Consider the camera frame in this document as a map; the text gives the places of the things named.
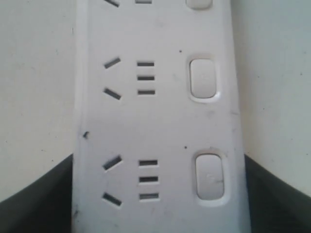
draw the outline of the white switch button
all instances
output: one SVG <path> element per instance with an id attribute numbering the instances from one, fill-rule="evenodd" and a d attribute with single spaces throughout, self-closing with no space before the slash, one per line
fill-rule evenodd
<path id="1" fill-rule="evenodd" d="M 187 6 L 194 10 L 203 10 L 209 8 L 213 0 L 186 0 Z"/>
<path id="2" fill-rule="evenodd" d="M 216 94 L 215 65 L 209 59 L 195 59 L 190 63 L 191 93 L 196 98 L 211 98 Z"/>
<path id="3" fill-rule="evenodd" d="M 222 161 L 214 154 L 202 154 L 195 160 L 197 193 L 200 199 L 216 200 L 224 195 Z"/>

